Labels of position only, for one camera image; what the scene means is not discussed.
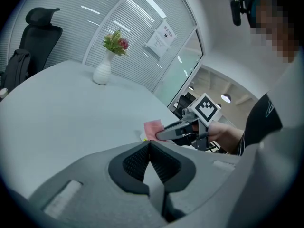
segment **black chair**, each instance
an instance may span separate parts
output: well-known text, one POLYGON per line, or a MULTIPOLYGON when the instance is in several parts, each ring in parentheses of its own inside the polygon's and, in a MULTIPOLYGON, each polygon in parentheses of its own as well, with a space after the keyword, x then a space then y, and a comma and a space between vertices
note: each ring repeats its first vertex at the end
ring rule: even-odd
POLYGON ((28 26, 24 29, 19 48, 31 54, 29 77, 43 70, 49 54, 62 34, 61 27, 51 24, 53 14, 59 10, 34 8, 25 18, 28 26))
POLYGON ((175 111, 173 112, 179 119, 182 118, 182 110, 184 108, 187 108, 193 101, 191 101, 190 99, 188 99, 186 96, 181 95, 178 105, 175 109, 175 111))
POLYGON ((191 95, 189 92, 185 95, 185 97, 191 100, 192 102, 196 99, 195 96, 191 95))

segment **table surface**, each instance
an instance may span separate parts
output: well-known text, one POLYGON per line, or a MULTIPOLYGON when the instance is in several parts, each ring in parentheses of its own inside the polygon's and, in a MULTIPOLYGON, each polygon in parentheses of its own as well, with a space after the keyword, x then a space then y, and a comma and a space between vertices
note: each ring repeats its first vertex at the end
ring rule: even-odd
POLYGON ((149 90, 74 61, 25 81, 0 103, 0 171, 28 198, 48 178, 88 154, 140 141, 143 123, 178 118, 149 90))

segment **green plant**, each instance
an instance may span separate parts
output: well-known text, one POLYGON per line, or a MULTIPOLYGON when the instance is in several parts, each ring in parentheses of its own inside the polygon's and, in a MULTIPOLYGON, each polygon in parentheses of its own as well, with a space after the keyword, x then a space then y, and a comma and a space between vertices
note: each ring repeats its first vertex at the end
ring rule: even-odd
POLYGON ((121 37, 120 30, 116 30, 112 35, 105 36, 103 44, 105 48, 119 56, 126 55, 126 50, 129 47, 129 42, 127 39, 121 37))

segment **pink flower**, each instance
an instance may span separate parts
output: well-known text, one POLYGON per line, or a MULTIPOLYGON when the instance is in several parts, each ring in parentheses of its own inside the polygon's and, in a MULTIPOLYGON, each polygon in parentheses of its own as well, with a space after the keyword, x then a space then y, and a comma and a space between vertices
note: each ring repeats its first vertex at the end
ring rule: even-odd
POLYGON ((122 46, 122 47, 124 48, 124 50, 128 49, 128 47, 129 47, 129 42, 128 42, 127 39, 125 39, 125 38, 120 38, 120 39, 118 40, 118 44, 119 44, 120 46, 122 46))

